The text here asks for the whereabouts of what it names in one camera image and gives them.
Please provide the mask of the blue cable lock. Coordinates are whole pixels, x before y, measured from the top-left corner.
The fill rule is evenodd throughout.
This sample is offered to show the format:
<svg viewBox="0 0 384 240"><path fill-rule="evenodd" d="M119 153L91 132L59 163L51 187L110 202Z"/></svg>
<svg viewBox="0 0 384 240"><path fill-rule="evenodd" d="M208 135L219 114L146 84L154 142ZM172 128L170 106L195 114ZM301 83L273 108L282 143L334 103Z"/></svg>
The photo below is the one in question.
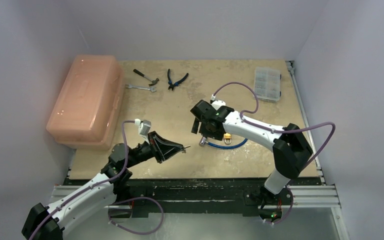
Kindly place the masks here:
<svg viewBox="0 0 384 240"><path fill-rule="evenodd" d="M199 141L198 145L200 147L204 147L204 146L208 145L212 148L221 149L221 150L234 150L234 149L242 147L244 144L247 143L247 141L248 141L248 139L244 138L240 143L232 145L232 135L231 135L231 144L230 145L226 145L225 143L224 143L224 145L220 145L220 144L215 144L215 143L209 142L208 138L203 136L201 138L201 140Z"/></svg>

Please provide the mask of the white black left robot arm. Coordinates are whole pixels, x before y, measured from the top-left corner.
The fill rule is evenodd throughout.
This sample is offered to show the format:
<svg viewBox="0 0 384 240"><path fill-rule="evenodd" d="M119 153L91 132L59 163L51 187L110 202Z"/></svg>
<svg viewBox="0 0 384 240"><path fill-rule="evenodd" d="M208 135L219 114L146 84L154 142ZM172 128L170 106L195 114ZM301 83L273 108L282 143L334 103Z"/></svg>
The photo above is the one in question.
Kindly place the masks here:
<svg viewBox="0 0 384 240"><path fill-rule="evenodd" d="M146 140L131 148L116 144L101 171L74 192L47 206L38 203L30 209L21 230L27 240L62 240L81 222L110 205L122 205L147 199L131 193L128 180L130 167L149 159L162 163L174 155L185 152L186 147L162 138L155 131Z"/></svg>

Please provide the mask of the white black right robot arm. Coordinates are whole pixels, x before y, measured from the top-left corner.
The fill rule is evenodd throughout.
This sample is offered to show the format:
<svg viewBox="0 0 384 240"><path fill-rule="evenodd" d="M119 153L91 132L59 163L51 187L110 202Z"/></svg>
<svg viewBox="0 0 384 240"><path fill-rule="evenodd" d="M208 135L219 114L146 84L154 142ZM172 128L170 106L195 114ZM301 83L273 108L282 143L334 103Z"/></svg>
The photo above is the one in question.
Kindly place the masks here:
<svg viewBox="0 0 384 240"><path fill-rule="evenodd" d="M274 170L266 179L260 196L268 204L280 198L281 190L306 167L313 150L301 129L290 123L272 125L243 116L223 101L200 100L190 112L195 117L192 133L221 141L224 134L237 135L273 153Z"/></svg>

